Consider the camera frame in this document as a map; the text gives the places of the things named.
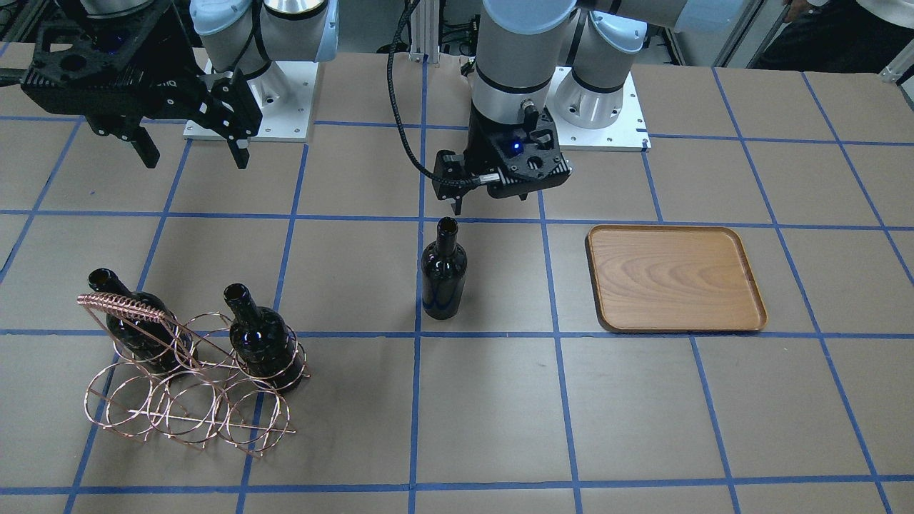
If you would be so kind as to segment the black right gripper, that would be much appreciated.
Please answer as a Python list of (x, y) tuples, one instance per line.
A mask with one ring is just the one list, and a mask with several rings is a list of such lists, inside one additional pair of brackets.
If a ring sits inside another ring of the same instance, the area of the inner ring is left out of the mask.
[(226, 139), (247, 169), (262, 114), (238, 68), (208, 75), (197, 65), (176, 7), (60, 7), (37, 29), (20, 86), (52, 114), (100, 121), (156, 168), (160, 151), (141, 118), (185, 119)]

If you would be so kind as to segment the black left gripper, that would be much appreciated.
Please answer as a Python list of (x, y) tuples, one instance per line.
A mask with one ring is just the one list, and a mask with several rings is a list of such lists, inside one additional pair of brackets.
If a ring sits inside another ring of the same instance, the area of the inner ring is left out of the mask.
[(557, 126), (547, 108), (523, 108), (521, 124), (509, 126), (492, 121), (471, 108), (468, 146), (458, 155), (438, 151), (433, 188), (447, 199), (455, 217), (461, 215), (463, 197), (476, 188), (466, 180), (493, 175), (486, 183), (489, 196), (508, 198), (536, 190), (555, 188), (566, 182), (571, 167), (561, 153)]

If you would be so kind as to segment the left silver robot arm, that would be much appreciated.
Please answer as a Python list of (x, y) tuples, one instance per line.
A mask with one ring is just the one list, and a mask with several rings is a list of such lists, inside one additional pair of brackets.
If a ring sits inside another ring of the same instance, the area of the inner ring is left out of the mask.
[(431, 178), (461, 213), (464, 196), (492, 198), (564, 184), (564, 129), (597, 133), (623, 110), (623, 89), (648, 25), (718, 31), (738, 1), (484, 1), (471, 77), (468, 143), (437, 153)]

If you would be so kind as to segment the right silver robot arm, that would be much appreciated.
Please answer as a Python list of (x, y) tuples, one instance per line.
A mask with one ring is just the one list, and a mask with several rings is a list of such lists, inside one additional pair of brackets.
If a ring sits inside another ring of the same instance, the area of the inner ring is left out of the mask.
[(50, 114), (81, 115), (98, 136), (133, 146), (156, 167), (159, 150), (143, 119), (193, 121), (222, 138), (238, 168), (262, 121), (293, 114), (311, 79), (288, 68), (332, 61), (336, 1), (192, 1), (189, 26), (208, 53), (197, 64), (176, 1), (59, 1), (39, 27), (26, 69), (3, 69)]

